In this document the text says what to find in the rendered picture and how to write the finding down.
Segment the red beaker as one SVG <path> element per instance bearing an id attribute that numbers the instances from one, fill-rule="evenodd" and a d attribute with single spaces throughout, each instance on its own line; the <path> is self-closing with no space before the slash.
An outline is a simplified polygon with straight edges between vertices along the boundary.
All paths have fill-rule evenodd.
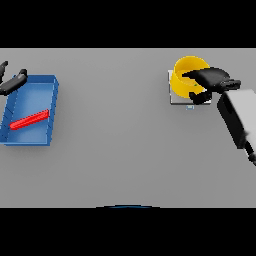
<path id="1" fill-rule="evenodd" d="M 43 111 L 26 116 L 19 120 L 13 121 L 9 124 L 9 127 L 11 130 L 18 130 L 18 129 L 30 126 L 31 124 L 35 124 L 43 120 L 46 120 L 49 117 L 49 115 L 50 115 L 49 110 L 45 109 Z"/>

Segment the pale square measuring scale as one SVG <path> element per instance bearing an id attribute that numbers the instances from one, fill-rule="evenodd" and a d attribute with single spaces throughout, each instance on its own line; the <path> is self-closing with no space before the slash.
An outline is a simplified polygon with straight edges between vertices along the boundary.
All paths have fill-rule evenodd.
<path id="1" fill-rule="evenodd" d="M 205 92 L 205 89 L 200 86 L 194 79 L 183 77 L 181 71 L 168 71 L 169 95 L 171 105 L 193 105 L 193 101 L 189 98 L 189 93 L 194 92 L 199 94 Z"/>

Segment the yellow bowl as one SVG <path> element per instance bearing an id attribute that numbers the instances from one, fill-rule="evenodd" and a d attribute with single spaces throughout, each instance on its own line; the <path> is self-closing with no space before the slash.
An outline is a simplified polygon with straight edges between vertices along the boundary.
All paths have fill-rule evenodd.
<path id="1" fill-rule="evenodd" d="M 180 58 L 174 65 L 171 79 L 170 89 L 179 97 L 188 99 L 189 93 L 194 92 L 199 94 L 204 91 L 204 88 L 194 79 L 183 77 L 184 73 L 192 70 L 200 70 L 209 68 L 209 64 L 202 58 L 197 56 L 184 56 Z"/>

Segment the blue tray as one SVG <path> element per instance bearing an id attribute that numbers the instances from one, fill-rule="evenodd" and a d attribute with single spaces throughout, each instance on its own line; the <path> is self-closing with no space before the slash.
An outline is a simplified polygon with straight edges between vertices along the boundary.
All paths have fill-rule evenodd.
<path id="1" fill-rule="evenodd" d="M 29 75 L 27 83 L 6 98 L 0 121 L 0 144 L 6 146 L 49 146 L 52 140 L 59 83 L 55 75 Z M 48 110 L 49 117 L 19 130 L 10 123 Z"/>

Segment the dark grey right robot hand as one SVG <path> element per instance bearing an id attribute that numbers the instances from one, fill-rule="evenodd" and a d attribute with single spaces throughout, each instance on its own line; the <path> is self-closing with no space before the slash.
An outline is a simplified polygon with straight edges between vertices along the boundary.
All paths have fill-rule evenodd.
<path id="1" fill-rule="evenodd" d="M 226 91 L 238 90 L 241 81 L 232 79 L 230 75 L 220 68 L 210 67 L 199 70 L 192 70 L 183 74 L 183 77 L 194 79 L 205 91 L 196 94 L 189 93 L 189 98 L 195 105 L 201 105 L 212 99 L 212 93 L 223 94 Z"/>

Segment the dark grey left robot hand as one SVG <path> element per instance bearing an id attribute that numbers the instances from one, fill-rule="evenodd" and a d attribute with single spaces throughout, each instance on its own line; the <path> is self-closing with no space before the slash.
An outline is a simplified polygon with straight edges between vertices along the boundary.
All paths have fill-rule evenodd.
<path id="1" fill-rule="evenodd" d="M 27 82 L 27 70 L 21 69 L 20 72 L 10 80 L 4 82 L 3 76 L 5 69 L 8 66 L 8 62 L 4 61 L 0 64 L 0 95 L 8 96 L 13 91 L 19 89 Z"/>

